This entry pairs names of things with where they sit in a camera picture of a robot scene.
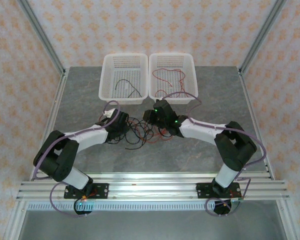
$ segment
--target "aluminum frame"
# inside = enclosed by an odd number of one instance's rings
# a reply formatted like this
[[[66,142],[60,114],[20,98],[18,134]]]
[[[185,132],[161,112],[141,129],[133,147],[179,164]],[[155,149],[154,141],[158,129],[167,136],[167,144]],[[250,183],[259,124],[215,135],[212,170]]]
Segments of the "aluminum frame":
[[[284,7],[286,1],[287,0],[277,0],[274,3],[273,8],[271,9],[268,17],[266,18],[258,35],[256,36],[248,54],[246,55],[245,59],[243,60],[243,63],[241,64],[240,72],[242,73],[242,75],[244,75],[247,72],[249,65],[251,64],[251,62],[257,55],[259,48],[261,47],[263,41],[267,37],[269,31],[271,30],[271,27],[273,26],[274,22],[277,19],[277,17],[281,13],[281,10]]]
[[[89,174],[95,183],[109,183],[108,199],[116,201],[202,201],[197,197],[196,183],[211,183],[216,173],[95,173]],[[289,199],[284,181],[270,180],[262,172],[245,173],[251,183],[245,200],[281,200]],[[247,180],[239,181],[241,191],[247,186]],[[53,180],[22,182],[17,201],[48,201]],[[64,185],[55,188],[54,201],[73,201],[63,199]]]
[[[46,49],[48,55],[50,56],[55,68],[59,71],[60,74],[63,74],[64,71],[65,71],[65,68],[64,68],[63,64],[61,63],[61,61],[60,61],[56,51],[54,50],[51,42],[49,41],[49,38],[47,37],[43,27],[39,23],[36,15],[35,15],[35,12],[31,8],[28,0],[17,0],[17,1],[19,2],[19,5],[22,8],[22,10],[24,11],[24,14],[26,15],[26,17],[29,19],[35,33],[37,34],[37,36],[41,40],[43,46],[45,47],[45,49]]]
[[[3,236],[3,240],[17,240],[24,223],[28,208],[28,202],[26,201],[16,201],[14,208],[11,213],[10,220],[8,222],[6,231]]]
[[[295,207],[291,200],[277,200],[281,221],[288,240],[300,240],[300,226],[297,221]]]
[[[240,72],[239,70],[238,70],[238,74],[239,74],[239,78],[240,78],[240,81],[241,81],[243,93],[244,93],[244,96],[245,96],[245,99],[246,99],[246,103],[248,105],[249,112],[250,112],[250,115],[251,115],[251,118],[252,118],[252,123],[253,123],[253,126],[254,126],[256,136],[261,142],[264,142],[263,138],[261,136],[259,127],[258,127],[259,126],[258,120],[256,118],[254,109],[252,107],[252,104],[251,104],[251,101],[250,101],[250,98],[249,98],[249,94],[248,94],[248,90],[247,90],[247,87],[246,87],[246,84],[245,84],[244,76],[242,75],[242,72]],[[266,171],[269,172],[269,175],[270,175],[271,179],[274,180],[275,179],[275,172],[274,172],[274,169],[273,169],[273,167],[271,165],[271,162],[269,160],[269,155],[267,155],[266,158],[264,159],[264,163],[265,163]]]

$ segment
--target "cable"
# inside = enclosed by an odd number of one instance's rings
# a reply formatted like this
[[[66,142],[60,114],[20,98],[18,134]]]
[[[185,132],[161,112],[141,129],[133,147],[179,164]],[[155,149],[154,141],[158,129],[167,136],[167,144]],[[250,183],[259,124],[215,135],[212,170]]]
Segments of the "cable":
[[[121,81],[127,81],[127,82],[131,85],[131,87],[134,88],[134,91],[128,96],[128,98],[129,98],[135,91],[137,91],[137,93],[139,94],[140,98],[142,98],[142,96],[141,96],[140,92],[138,91],[138,89],[136,89],[136,88],[132,85],[132,83],[131,83],[129,80],[127,80],[127,79],[120,79],[120,80],[115,84],[114,90],[117,90],[118,83],[121,82]]]
[[[135,117],[129,117],[127,120],[127,126],[128,129],[131,130],[131,132],[133,132],[134,136],[137,138],[136,141],[132,141],[130,139],[128,139],[128,135],[127,133],[125,133],[122,137],[119,137],[119,139],[115,139],[115,142],[107,142],[108,144],[118,144],[120,141],[122,141],[123,139],[125,139],[125,141],[130,144],[130,145],[137,145],[140,144],[140,146],[135,147],[135,148],[129,148],[129,147],[125,147],[126,150],[137,150],[140,149],[141,147],[143,147],[146,143],[149,144],[154,144],[156,143],[158,140],[162,139],[163,141],[168,141],[170,140],[172,137],[171,136],[165,136],[168,139],[164,139],[162,138],[161,134],[155,133],[154,132],[154,126],[149,124],[149,123],[145,123],[144,120],[138,120]],[[153,137],[158,136],[159,138],[155,141],[150,141]]]
[[[184,82],[183,82],[183,81],[185,80],[185,78],[186,78],[186,74],[185,74],[181,69],[176,68],[176,69],[171,69],[171,70],[170,70],[170,69],[166,69],[166,68],[160,68],[160,69],[154,70],[154,71],[152,72],[152,75],[153,75],[156,79],[161,80],[161,81],[164,81],[164,82],[167,82],[167,83],[169,83],[170,87],[173,87],[172,84],[171,84],[168,80],[162,79],[162,78],[160,78],[160,77],[158,77],[158,76],[155,75],[155,72],[156,72],[156,71],[161,71],[161,70],[165,70],[165,71],[168,71],[168,72],[179,72],[179,73],[180,73],[180,80],[179,80],[179,83],[180,83],[180,91],[181,91],[181,92],[186,92],[186,90],[185,90],[185,88],[184,88]],[[158,92],[164,92],[166,95],[168,95],[168,93],[167,93],[165,90],[159,89],[159,90],[157,90],[156,93],[154,94],[155,97],[157,97],[157,93],[158,93]]]
[[[76,201],[74,201],[73,209],[74,209],[75,213],[77,215],[86,215],[86,216],[89,215],[90,213],[92,213],[92,211],[84,211],[84,210],[78,211],[76,208],[76,205],[79,200],[81,201],[80,205],[82,205],[82,201],[87,200],[88,198],[95,196],[96,194],[97,194],[97,191],[94,190],[93,193],[91,193],[89,196],[83,196],[83,197],[78,198]]]
[[[107,106],[110,104],[110,103],[116,103],[117,106],[118,106],[118,109],[117,109],[117,112],[116,112],[116,115],[114,116],[114,118],[108,122],[107,124],[103,125],[103,126],[100,126],[100,127],[95,127],[95,128],[88,128],[88,129],[83,129],[81,131],[78,131],[76,133],[73,133],[73,134],[70,134],[70,135],[65,135],[65,136],[62,136],[60,138],[58,138],[57,140],[55,140],[46,150],[45,152],[43,153],[43,155],[41,156],[41,158],[39,159],[39,161],[37,162],[35,168],[34,168],[34,171],[33,171],[33,174],[32,174],[32,180],[36,179],[36,180],[43,180],[43,179],[50,179],[50,177],[38,177],[37,176],[37,173],[38,173],[38,170],[42,164],[42,162],[44,161],[44,159],[47,157],[48,153],[53,149],[53,147],[59,143],[60,141],[64,140],[64,139],[67,139],[67,138],[72,138],[72,137],[75,137],[75,136],[78,136],[80,134],[83,134],[83,133],[87,133],[87,132],[92,132],[92,131],[96,131],[96,130],[100,130],[100,129],[104,129],[106,128],[107,126],[109,126],[110,124],[112,124],[116,118],[119,116],[119,113],[120,113],[120,104],[119,102],[117,102],[116,100],[111,100],[109,102],[107,102],[107,104],[104,106],[103,108],[103,112],[105,112]]]
[[[256,164],[256,163],[259,163],[259,162],[263,161],[263,160],[266,158],[266,156],[267,156],[267,150],[266,150],[265,146],[263,145],[263,143],[262,143],[256,136],[254,136],[253,134],[250,134],[250,133],[248,133],[248,132],[242,131],[242,130],[240,130],[240,129],[229,128],[229,127],[222,127],[222,126],[214,126],[214,125],[204,124],[204,123],[201,123],[201,122],[196,122],[196,121],[194,121],[194,120],[192,119],[192,117],[191,117],[191,111],[192,111],[194,108],[199,107],[200,105],[202,105],[202,101],[201,101],[198,97],[192,95],[191,93],[188,93],[188,92],[186,93],[186,92],[182,92],[182,91],[176,91],[176,92],[170,93],[170,94],[166,95],[165,97],[163,97],[162,99],[166,99],[166,98],[168,98],[168,97],[170,97],[171,95],[174,95],[174,94],[188,94],[188,95],[190,95],[191,97],[195,98],[195,99],[199,102],[199,104],[193,106],[192,108],[190,108],[190,109],[187,111],[187,116],[188,116],[188,119],[189,119],[189,121],[190,121],[191,123],[193,123],[193,124],[195,124],[195,125],[198,125],[198,126],[206,127],[206,128],[218,129],[218,130],[226,130],[226,131],[230,131],[230,132],[241,133],[241,134],[244,134],[244,135],[246,135],[246,136],[248,136],[248,137],[254,139],[254,140],[260,145],[260,147],[261,147],[261,149],[262,149],[262,151],[263,151],[262,157],[261,157],[260,159],[258,159],[258,160],[255,160],[255,161],[253,161],[253,162],[250,162],[250,163],[245,164],[244,167],[238,172],[238,174],[237,174],[237,175],[235,176],[235,178],[234,178],[236,181],[248,180],[248,183],[247,183],[246,188],[245,188],[245,190],[244,190],[244,193],[243,193],[243,195],[242,195],[242,199],[244,199],[245,196],[246,196],[248,187],[249,187],[249,185],[250,185],[251,178],[249,178],[249,177],[242,177],[242,178],[238,179],[238,176],[242,173],[242,171],[243,171],[246,167],[251,166],[251,165]],[[208,211],[207,205],[208,205],[208,202],[211,201],[211,200],[218,200],[218,201],[221,201],[221,202],[223,202],[229,209],[231,209],[231,208],[229,207],[229,205],[228,205],[226,202],[224,202],[223,200],[221,200],[221,199],[219,199],[219,198],[214,198],[214,197],[212,197],[212,198],[209,198],[209,199],[205,202],[205,204],[204,204],[204,205],[205,205],[205,211],[206,211],[209,215],[212,215],[212,216],[215,216],[215,217],[219,217],[219,215],[215,215],[215,214],[213,214],[213,213],[211,213],[211,212]],[[238,208],[236,208],[234,211],[230,212],[229,214],[235,213],[235,212],[237,211],[237,209],[238,209]]]
[[[57,182],[53,188],[51,189],[51,192],[50,192],[50,195],[49,195],[49,200],[50,200],[50,204],[51,206],[53,207],[54,210],[56,210],[58,213],[61,213],[63,215],[66,215],[66,216],[69,216],[71,218],[82,218],[82,217],[86,217],[87,215],[74,215],[74,214],[70,214],[70,213],[67,213],[67,212],[64,212],[64,211],[61,211],[60,209],[58,209],[56,207],[56,205],[53,203],[52,201],[52,193],[54,192],[54,190],[56,189],[56,187],[60,184],[64,184],[64,185],[68,185],[67,183],[63,182],[63,181],[60,181],[60,182]]]
[[[166,138],[170,138],[170,137],[172,137],[172,135],[170,135],[170,136],[166,136],[166,135],[164,135],[161,131],[160,131],[160,128],[158,127],[158,131],[159,131],[159,133],[161,134],[161,136],[163,136],[163,137],[166,137]]]

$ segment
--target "red wire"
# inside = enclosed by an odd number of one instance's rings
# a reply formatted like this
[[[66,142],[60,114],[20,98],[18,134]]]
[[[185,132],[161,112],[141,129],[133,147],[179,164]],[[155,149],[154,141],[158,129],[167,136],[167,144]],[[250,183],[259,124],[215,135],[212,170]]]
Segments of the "red wire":
[[[129,120],[128,123],[133,123],[133,124],[137,125],[134,121],[131,121],[131,120]],[[160,132],[159,132],[156,128],[154,128],[155,131],[156,131],[156,133],[153,134],[152,137],[154,137],[154,136],[159,136],[159,138],[156,139],[155,141],[149,141],[149,140],[144,139],[144,138],[141,136],[141,133],[140,133],[140,131],[139,131],[139,129],[138,129],[137,126],[135,127],[135,129],[136,129],[136,131],[138,132],[140,139],[141,139],[142,141],[145,141],[146,143],[149,143],[149,144],[155,144],[155,143],[158,142],[160,139],[163,140],[163,141],[169,141],[169,140],[172,139],[172,137],[173,137],[173,136],[171,136],[171,137],[169,137],[168,139],[164,139],[163,136],[160,134]],[[167,132],[167,130],[164,128],[164,129],[162,130],[162,134],[165,134],[166,132]]]
[[[165,70],[165,71],[169,71],[169,72],[179,72],[179,73],[180,73],[180,80],[179,80],[179,83],[180,83],[180,92],[185,92],[185,91],[186,91],[185,88],[184,88],[184,83],[183,83],[183,80],[186,78],[186,74],[185,74],[181,69],[176,68],[176,69],[169,70],[169,69],[166,69],[166,68],[159,68],[159,69],[154,70],[154,71],[152,72],[152,75],[153,75],[155,78],[157,78],[158,80],[167,82],[167,83],[169,83],[169,85],[170,85],[171,87],[173,87],[169,81],[167,81],[167,80],[165,80],[165,79],[162,79],[162,78],[160,78],[160,77],[158,77],[158,76],[155,75],[155,72],[156,72],[156,71],[159,71],[159,70]],[[162,92],[164,92],[166,95],[168,95],[168,93],[167,93],[166,91],[164,91],[164,90],[162,90],[162,89],[159,89],[158,91],[156,91],[156,93],[155,93],[155,95],[154,95],[156,98],[157,98],[157,93],[160,92],[160,91],[162,91]]]

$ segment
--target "enclosure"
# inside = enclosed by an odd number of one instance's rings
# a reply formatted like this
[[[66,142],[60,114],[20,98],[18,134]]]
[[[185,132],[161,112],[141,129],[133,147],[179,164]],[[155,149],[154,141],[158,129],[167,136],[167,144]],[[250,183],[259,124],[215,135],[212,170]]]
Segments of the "enclosure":
[[[251,184],[236,214],[206,214],[196,184],[211,182],[223,160],[194,138],[78,153],[77,169],[109,183],[108,199],[93,206],[100,211],[84,219],[51,208],[53,180],[30,181],[50,132],[98,121],[104,57],[116,53],[191,54],[203,102],[192,117],[236,121],[262,141],[266,158],[240,175]],[[173,110],[185,115],[195,104]],[[141,119],[153,105],[147,97],[120,107]],[[257,147],[250,162],[264,154]],[[59,185],[51,199],[67,211],[64,192]],[[0,1],[0,239],[82,236],[300,239],[300,0]]]

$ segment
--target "floor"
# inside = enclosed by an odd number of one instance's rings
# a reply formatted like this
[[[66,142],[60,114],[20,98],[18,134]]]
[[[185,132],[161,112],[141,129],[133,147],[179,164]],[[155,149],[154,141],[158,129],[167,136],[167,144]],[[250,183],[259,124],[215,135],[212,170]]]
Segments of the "floor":
[[[99,211],[77,219],[56,211],[27,211],[19,240],[30,239],[285,240],[286,236],[276,201],[244,201],[236,214],[227,217],[202,210],[166,210]]]
[[[56,117],[54,129],[75,132],[98,121],[106,104],[98,97],[101,67],[71,67]],[[255,134],[252,118],[236,67],[195,67],[199,98],[203,105],[192,113],[196,120],[215,124],[238,122]],[[141,105],[122,105],[122,111],[142,119],[143,112],[153,108],[147,98]],[[185,115],[187,105],[173,105],[178,115]],[[217,148],[192,138],[173,137],[170,141],[145,144],[138,150],[126,142],[99,144],[80,152],[74,166],[85,173],[115,172],[218,172],[223,162]],[[261,156],[260,150],[250,161]],[[263,162],[247,171],[265,171]]]

